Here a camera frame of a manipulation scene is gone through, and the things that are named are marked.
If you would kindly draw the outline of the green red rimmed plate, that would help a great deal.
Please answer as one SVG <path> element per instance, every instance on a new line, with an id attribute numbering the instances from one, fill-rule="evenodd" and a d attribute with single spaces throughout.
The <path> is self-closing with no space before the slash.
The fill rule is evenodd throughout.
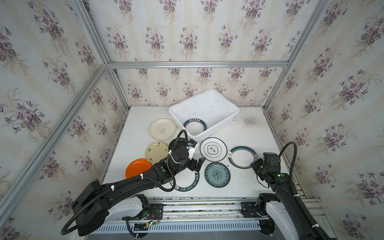
<path id="1" fill-rule="evenodd" d="M 238 169 L 250 169 L 251 164 L 258 159 L 256 151 L 249 146 L 235 146 L 228 152 L 228 160 Z"/>
<path id="2" fill-rule="evenodd" d="M 192 136 L 199 135 L 207 130 L 206 123 L 203 120 L 197 118 L 186 120 L 183 124 L 183 127 Z"/>

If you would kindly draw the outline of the cream bear plate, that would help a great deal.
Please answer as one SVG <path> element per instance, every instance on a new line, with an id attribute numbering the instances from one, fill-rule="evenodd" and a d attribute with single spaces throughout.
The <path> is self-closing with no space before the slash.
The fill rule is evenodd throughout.
<path id="1" fill-rule="evenodd" d="M 155 120 L 149 127 L 149 134 L 155 140 L 165 141 L 174 136 L 177 130 L 177 125 L 171 119 Z"/>

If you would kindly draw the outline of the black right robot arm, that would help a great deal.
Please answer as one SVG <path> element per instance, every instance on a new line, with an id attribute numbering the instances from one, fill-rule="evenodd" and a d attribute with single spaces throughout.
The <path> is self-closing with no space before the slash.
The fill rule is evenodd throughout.
<path id="1" fill-rule="evenodd" d="M 288 146 L 294 148 L 289 173 L 281 172 L 281 156 Z M 303 200 L 300 198 L 293 181 L 294 164 L 297 158 L 297 144 L 288 142 L 277 155 L 263 153 L 263 157 L 252 162 L 251 167 L 257 180 L 267 183 L 272 194 L 259 194 L 255 211 L 261 217 L 269 217 L 280 231 L 293 240 L 331 240 L 326 231 L 317 223 Z"/>

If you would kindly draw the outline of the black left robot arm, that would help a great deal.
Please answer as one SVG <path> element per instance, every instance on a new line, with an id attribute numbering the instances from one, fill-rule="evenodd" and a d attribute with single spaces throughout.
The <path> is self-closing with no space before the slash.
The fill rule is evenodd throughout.
<path id="1" fill-rule="evenodd" d="M 133 177 L 109 184 L 94 181 L 73 201 L 74 215 L 61 229 L 61 235 L 77 231 L 80 237 L 86 236 L 103 225 L 109 210 L 138 193 L 159 188 L 164 192 L 176 189 L 175 176 L 185 169 L 199 172 L 205 158 L 194 159 L 197 141 L 184 138 L 184 146 L 176 144 L 166 157 L 155 163 L 150 169 Z"/>

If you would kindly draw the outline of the white plastic bin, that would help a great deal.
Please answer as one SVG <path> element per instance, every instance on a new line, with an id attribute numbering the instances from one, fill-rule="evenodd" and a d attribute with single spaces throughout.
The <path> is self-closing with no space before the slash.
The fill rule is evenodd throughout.
<path id="1" fill-rule="evenodd" d="M 178 127 L 187 130 L 185 123 L 198 120 L 206 129 L 199 134 L 187 130 L 188 137 L 202 142 L 228 127 L 240 109 L 215 89 L 208 89 L 169 108 Z"/>

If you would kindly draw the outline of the green Hao Wei plate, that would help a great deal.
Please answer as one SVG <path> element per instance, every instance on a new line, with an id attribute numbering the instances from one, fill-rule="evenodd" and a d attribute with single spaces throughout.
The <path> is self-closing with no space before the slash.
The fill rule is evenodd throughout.
<path id="1" fill-rule="evenodd" d="M 175 176 L 175 190 L 179 192 L 188 192 L 194 189 L 200 181 L 200 173 L 185 170 Z"/>

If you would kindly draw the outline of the black glossy plate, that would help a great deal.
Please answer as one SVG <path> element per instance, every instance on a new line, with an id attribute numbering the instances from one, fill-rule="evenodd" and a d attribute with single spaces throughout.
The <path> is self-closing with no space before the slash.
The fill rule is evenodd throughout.
<path id="1" fill-rule="evenodd" d="M 186 148 L 187 143 L 185 138 L 179 138 L 177 141 L 176 139 L 172 140 L 169 144 L 169 150 L 177 150 L 178 148 Z"/>

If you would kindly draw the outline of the white plate with quatrefoil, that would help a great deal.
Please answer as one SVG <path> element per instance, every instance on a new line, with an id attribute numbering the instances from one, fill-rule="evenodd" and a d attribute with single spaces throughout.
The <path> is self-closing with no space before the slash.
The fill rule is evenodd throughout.
<path id="1" fill-rule="evenodd" d="M 200 144 L 200 153 L 209 162 L 220 162 L 226 158 L 227 145 L 218 138 L 207 138 Z"/>

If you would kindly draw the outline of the blue floral small plate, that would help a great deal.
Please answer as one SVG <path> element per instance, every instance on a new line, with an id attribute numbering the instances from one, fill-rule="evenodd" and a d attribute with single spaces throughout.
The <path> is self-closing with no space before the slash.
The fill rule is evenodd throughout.
<path id="1" fill-rule="evenodd" d="M 224 188 L 231 180 L 231 173 L 224 164 L 210 163 L 205 169 L 205 179 L 214 188 Z"/>

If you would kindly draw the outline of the beige plate with calligraphy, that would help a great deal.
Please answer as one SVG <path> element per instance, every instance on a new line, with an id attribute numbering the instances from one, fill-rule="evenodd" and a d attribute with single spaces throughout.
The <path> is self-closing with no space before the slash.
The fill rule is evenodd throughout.
<path id="1" fill-rule="evenodd" d="M 168 156 L 168 145 L 163 142 L 154 142 L 147 146 L 145 150 L 146 159 L 153 165 Z"/>

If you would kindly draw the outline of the orange plate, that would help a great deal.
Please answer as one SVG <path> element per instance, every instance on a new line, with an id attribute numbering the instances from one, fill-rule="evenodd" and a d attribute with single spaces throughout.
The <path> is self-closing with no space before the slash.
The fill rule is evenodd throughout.
<path id="1" fill-rule="evenodd" d="M 152 167 L 152 164 L 147 159 L 137 159 L 132 161 L 126 168 L 126 179 L 144 173 Z"/>

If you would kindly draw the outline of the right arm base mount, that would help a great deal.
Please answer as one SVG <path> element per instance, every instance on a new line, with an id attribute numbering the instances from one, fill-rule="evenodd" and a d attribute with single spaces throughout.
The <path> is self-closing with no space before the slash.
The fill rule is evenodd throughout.
<path id="1" fill-rule="evenodd" d="M 276 224 L 266 210 L 269 202 L 280 202 L 280 199 L 276 194 L 262 193 L 256 201 L 241 202 L 241 214 L 244 218 L 267 218 L 259 221 L 260 232 L 265 236 L 272 235 L 276 230 Z"/>

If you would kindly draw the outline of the aluminium rail base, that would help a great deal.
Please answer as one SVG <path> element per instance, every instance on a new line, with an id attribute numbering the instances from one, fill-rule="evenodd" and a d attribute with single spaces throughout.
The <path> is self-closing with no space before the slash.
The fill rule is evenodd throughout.
<path id="1" fill-rule="evenodd" d="M 260 220 L 244 218 L 241 202 L 255 198 L 148 198 L 150 204 L 164 204 L 163 219 L 148 231 L 140 233 L 209 233 L 228 231 L 260 231 Z M 93 234 L 122 234 L 129 232 L 122 217 L 136 213 L 138 202 L 124 200 L 109 210 L 105 222 Z M 143 224 L 145 220 L 130 221 Z"/>

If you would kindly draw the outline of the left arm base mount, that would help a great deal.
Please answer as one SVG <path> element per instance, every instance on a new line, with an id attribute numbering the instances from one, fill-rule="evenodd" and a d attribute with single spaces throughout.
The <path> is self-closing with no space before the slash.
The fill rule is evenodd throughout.
<path id="1" fill-rule="evenodd" d="M 151 226 L 158 225 L 163 219 L 164 204 L 150 204 L 144 195 L 136 195 L 132 198 L 139 202 L 139 209 L 136 214 L 129 214 L 122 217 L 125 221 L 127 229 L 135 240 L 142 240 L 148 233 L 140 233 L 140 231 L 148 231 Z M 134 224 L 131 226 L 130 221 L 145 220 L 143 224 Z"/>

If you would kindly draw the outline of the aluminium frame post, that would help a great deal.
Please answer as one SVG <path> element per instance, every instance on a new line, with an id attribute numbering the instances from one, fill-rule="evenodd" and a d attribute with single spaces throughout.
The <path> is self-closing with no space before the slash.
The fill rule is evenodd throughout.
<path id="1" fill-rule="evenodd" d="M 130 103 L 127 99 L 127 96 L 125 95 L 124 89 L 122 87 L 122 84 L 120 83 L 116 73 L 115 69 L 117 69 L 116 65 L 114 63 L 107 63 L 106 65 L 106 74 L 111 82 L 112 87 L 114 88 L 115 93 L 117 94 L 122 107 L 125 111 L 130 110 Z"/>

